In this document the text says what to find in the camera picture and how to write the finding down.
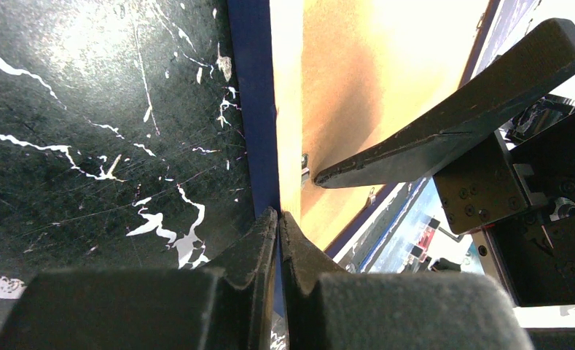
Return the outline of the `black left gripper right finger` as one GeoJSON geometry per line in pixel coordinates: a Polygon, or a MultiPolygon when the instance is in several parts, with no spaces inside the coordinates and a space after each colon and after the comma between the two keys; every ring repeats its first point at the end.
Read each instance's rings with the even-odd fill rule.
{"type": "Polygon", "coordinates": [[[532,349],[507,294],[477,274],[349,273],[289,212],[278,223],[290,349],[532,349]]]}

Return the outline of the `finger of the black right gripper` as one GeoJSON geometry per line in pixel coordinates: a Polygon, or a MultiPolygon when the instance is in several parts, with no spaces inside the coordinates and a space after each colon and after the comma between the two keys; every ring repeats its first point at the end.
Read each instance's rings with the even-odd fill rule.
{"type": "Polygon", "coordinates": [[[451,96],[394,135],[317,173],[326,189],[434,174],[575,75],[575,24],[537,25],[451,96]]]}

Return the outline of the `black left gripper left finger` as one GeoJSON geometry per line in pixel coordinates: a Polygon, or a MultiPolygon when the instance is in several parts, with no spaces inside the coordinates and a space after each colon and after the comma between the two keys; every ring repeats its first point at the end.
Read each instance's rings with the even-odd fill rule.
{"type": "Polygon", "coordinates": [[[267,349],[278,215],[202,267],[37,275],[0,331],[0,349],[267,349]]]}

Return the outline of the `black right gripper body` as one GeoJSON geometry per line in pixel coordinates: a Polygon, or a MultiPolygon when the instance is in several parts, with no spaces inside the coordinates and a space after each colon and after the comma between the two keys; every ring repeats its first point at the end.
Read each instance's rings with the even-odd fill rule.
{"type": "Polygon", "coordinates": [[[434,183],[516,305],[575,305],[575,112],[513,149],[491,134],[434,183]]]}

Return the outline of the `brown fibreboard backing board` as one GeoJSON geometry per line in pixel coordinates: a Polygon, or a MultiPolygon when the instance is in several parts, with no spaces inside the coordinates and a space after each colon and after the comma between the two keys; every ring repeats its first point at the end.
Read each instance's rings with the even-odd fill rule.
{"type": "Polygon", "coordinates": [[[460,85],[486,1],[307,1],[302,151],[317,174],[460,85]]]}

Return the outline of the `wooden picture frame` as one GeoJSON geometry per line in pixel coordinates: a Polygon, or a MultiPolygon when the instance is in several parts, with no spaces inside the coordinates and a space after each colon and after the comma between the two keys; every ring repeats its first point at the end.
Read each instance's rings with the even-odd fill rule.
{"type": "MultiPolygon", "coordinates": [[[[353,234],[368,187],[326,190],[301,181],[302,53],[307,1],[230,1],[254,210],[290,212],[318,248],[353,234]]],[[[479,54],[478,44],[498,8],[488,3],[478,25],[462,84],[479,54]]]]}

